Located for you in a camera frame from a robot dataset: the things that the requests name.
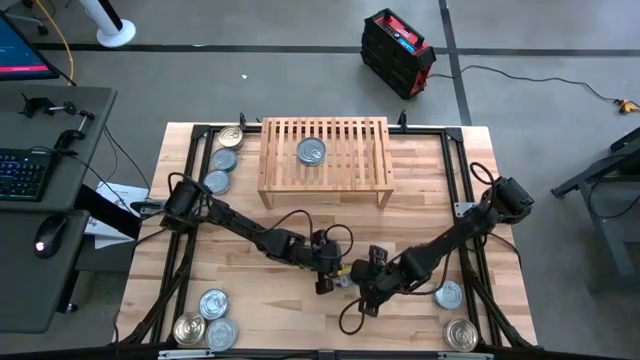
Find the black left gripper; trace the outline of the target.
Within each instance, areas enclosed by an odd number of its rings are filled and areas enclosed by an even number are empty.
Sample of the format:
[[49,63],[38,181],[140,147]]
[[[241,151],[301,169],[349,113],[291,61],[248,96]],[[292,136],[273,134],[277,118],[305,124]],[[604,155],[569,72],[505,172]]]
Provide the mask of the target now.
[[[325,233],[314,233],[309,245],[298,249],[298,266],[326,276],[335,276],[342,269],[344,254],[337,241],[328,239]],[[331,278],[320,276],[315,282],[317,295],[334,290]]]

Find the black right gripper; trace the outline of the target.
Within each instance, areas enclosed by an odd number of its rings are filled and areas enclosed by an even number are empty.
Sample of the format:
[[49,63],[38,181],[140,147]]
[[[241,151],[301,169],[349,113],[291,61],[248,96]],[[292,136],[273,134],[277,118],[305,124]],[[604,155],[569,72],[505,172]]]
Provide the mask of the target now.
[[[379,299],[389,299],[394,293],[409,292],[418,283],[418,261],[415,256],[402,255],[398,262],[385,264],[381,258],[372,259],[376,275],[372,280],[372,295],[362,295],[358,299],[358,311],[369,317],[377,317],[381,305]],[[365,283],[371,279],[371,263],[357,259],[351,265],[349,274],[354,283]]]

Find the blue-labelled tin can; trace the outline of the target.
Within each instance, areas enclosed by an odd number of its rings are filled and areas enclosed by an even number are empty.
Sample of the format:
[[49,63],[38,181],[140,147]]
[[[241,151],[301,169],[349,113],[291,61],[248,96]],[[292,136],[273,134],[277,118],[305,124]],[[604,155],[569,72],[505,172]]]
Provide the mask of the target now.
[[446,310],[456,310],[463,302],[463,291],[453,280],[446,280],[442,287],[434,293],[436,304]]
[[226,171],[213,170],[206,174],[203,184],[209,189],[212,195],[223,195],[229,191],[231,180]]
[[205,338],[210,350],[214,352],[226,351],[237,341],[237,325],[228,318],[216,319],[209,324]]

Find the teal-labelled tin can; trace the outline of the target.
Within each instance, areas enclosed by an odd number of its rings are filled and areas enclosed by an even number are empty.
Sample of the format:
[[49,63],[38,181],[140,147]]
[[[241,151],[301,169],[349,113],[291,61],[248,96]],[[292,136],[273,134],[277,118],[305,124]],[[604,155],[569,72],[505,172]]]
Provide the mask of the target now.
[[220,148],[212,154],[211,164],[214,170],[232,172],[238,164],[237,153],[231,148]]
[[326,145],[317,137],[302,139],[296,149],[299,162],[308,167],[320,166],[326,157]]
[[229,297],[220,289],[207,290],[199,300],[199,312],[204,319],[209,321],[225,317],[229,307]]

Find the wooden slatted shelf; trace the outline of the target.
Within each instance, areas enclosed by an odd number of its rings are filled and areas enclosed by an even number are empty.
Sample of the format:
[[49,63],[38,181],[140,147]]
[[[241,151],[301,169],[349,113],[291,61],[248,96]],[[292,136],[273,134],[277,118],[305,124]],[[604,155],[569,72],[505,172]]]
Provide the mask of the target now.
[[[260,134],[257,192],[267,208],[276,194],[373,193],[382,209],[395,191],[384,117],[270,117]],[[298,157],[300,142],[309,137],[326,148],[318,166]]]

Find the white paper sheets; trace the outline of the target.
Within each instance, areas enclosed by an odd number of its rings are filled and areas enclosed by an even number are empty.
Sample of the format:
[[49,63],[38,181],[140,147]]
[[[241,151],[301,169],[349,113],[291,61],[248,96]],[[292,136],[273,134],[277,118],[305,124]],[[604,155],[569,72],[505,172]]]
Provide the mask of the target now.
[[[127,212],[133,212],[136,217],[140,217],[140,215],[132,208],[132,203],[144,201],[149,193],[146,188],[110,182],[99,182],[96,192],[110,203]],[[93,217],[88,220],[85,234],[94,237],[96,250],[133,241],[132,237]]]

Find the black desk support bar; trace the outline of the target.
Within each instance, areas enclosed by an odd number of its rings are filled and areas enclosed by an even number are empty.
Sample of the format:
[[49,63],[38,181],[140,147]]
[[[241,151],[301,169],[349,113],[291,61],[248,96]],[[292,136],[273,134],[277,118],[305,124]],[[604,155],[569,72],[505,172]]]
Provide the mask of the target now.
[[112,192],[107,186],[108,183],[104,183],[101,187],[101,190],[107,191],[105,195],[87,185],[79,190],[74,209],[90,214],[85,233],[109,240],[136,240],[142,220],[119,198],[118,193]]

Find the red black equipment case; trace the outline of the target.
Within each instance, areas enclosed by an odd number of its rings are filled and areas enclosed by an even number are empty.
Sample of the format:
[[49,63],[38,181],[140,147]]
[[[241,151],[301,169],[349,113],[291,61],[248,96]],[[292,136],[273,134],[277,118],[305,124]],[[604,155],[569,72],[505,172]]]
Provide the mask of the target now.
[[424,37],[389,8],[364,20],[361,58],[402,99],[426,87],[435,50]]

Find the black metal stand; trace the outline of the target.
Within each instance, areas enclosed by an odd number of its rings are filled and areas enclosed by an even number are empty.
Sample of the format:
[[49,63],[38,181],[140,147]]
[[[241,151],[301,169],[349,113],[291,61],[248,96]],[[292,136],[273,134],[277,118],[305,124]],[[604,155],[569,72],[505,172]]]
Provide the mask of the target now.
[[606,246],[612,270],[596,277],[589,290],[640,291],[640,262],[631,250],[640,250],[640,127],[609,147],[609,154],[569,178],[551,193],[556,198],[581,194],[597,237]]

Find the black computer mouse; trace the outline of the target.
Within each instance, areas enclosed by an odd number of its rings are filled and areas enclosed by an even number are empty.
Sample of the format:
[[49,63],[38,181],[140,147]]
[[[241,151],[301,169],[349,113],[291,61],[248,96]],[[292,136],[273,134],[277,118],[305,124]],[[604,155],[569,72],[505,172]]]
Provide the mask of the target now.
[[58,252],[66,224],[65,214],[51,215],[41,223],[34,237],[34,254],[37,258],[49,259]]

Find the grey desk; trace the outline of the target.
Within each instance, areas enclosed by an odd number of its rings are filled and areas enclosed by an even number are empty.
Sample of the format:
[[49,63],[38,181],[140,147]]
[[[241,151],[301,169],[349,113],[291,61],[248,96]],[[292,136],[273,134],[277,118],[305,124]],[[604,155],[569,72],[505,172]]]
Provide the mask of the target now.
[[[56,105],[70,101],[94,117],[22,115],[26,99],[39,97]],[[41,201],[0,201],[0,333],[45,332],[63,301],[90,216],[83,203],[91,190],[84,183],[87,166],[116,97],[112,88],[0,83],[0,148],[53,148],[65,130],[81,129],[86,135],[70,145],[74,156],[59,160]],[[66,218],[61,247],[41,259],[35,254],[36,232],[55,214]]]

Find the black desk clamp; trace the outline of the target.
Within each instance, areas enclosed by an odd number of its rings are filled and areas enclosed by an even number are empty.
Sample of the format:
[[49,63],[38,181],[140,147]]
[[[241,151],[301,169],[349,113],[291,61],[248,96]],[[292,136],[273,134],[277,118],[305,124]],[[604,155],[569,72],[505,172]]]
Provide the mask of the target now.
[[20,114],[27,118],[33,118],[37,113],[52,116],[60,111],[70,115],[76,115],[78,112],[75,104],[70,101],[65,101],[62,105],[58,106],[47,97],[27,97],[24,93],[22,93],[21,96],[24,100],[24,107]]
[[86,137],[86,134],[84,133],[83,129],[88,121],[92,121],[95,119],[95,115],[86,110],[81,110],[79,112],[79,115],[82,117],[82,121],[79,127],[77,129],[69,129],[69,130],[63,131],[59,135],[54,145],[55,150],[57,151],[67,150],[75,140],[83,140]]

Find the black backlit keyboard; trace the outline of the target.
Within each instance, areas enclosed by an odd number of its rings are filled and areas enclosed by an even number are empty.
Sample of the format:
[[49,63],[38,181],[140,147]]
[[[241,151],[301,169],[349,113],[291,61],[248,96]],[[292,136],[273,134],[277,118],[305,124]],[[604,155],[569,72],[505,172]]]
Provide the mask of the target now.
[[55,164],[51,150],[0,148],[0,201],[39,202]]

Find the white stand base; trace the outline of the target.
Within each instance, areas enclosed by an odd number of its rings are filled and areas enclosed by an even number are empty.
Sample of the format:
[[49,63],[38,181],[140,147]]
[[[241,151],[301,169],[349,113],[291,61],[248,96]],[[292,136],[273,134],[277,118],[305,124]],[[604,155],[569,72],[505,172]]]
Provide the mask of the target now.
[[96,39],[106,48],[128,44],[136,35],[135,25],[121,18],[109,0],[79,0],[85,14],[96,24]]

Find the computer monitor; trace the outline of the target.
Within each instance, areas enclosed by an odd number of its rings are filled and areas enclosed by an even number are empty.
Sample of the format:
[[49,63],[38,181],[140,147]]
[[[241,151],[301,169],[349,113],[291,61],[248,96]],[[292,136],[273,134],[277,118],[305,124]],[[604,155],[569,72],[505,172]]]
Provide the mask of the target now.
[[0,11],[0,81],[57,79],[55,67]]

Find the black metal table frame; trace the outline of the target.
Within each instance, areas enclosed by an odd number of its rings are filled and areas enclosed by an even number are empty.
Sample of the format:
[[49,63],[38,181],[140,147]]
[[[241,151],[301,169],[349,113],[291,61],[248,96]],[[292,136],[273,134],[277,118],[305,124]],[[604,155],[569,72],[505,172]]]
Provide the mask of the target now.
[[[345,251],[345,262],[366,259],[370,245],[395,255],[430,241],[448,229],[454,203],[480,197],[483,185],[462,172],[460,159],[496,165],[485,127],[389,125],[395,191],[382,209],[373,193],[276,194],[265,207],[257,192],[262,122],[247,127],[247,137],[223,200],[233,209],[270,226],[280,224],[307,233],[326,228]],[[448,347],[444,325],[468,311],[435,305],[426,292],[397,295],[375,318],[361,317],[355,288],[317,295],[313,272],[267,259],[255,246],[213,225],[198,230],[191,275],[185,292],[168,301],[158,339],[135,340],[137,324],[158,298],[164,268],[178,265],[183,245],[172,245],[157,219],[141,231],[144,242],[135,251],[118,318],[120,360],[156,360],[171,349],[172,322],[181,311],[196,310],[211,288],[230,297],[231,319],[239,337],[233,357],[282,357],[289,353],[332,356],[335,360],[436,358]]]

